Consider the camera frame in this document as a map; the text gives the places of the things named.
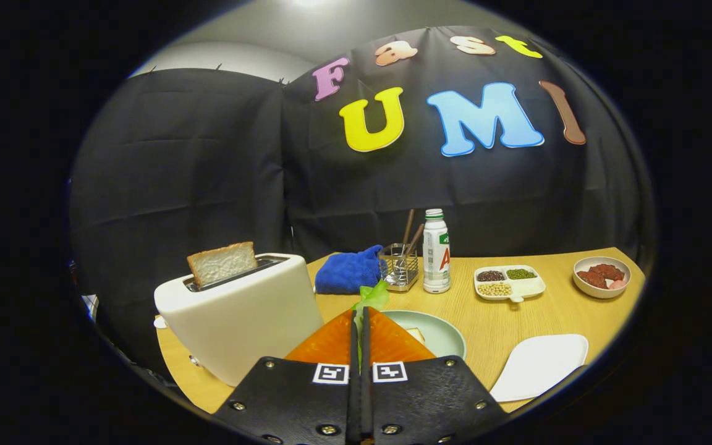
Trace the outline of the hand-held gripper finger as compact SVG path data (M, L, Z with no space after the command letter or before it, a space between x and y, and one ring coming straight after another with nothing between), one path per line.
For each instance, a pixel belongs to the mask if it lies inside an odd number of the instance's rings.
M213 414L260 444L357 442L356 311L336 317L344 327L346 364L262 357Z
M370 323L362 309L361 435L375 444L466 444L511 421L457 355L431 360L373 360Z

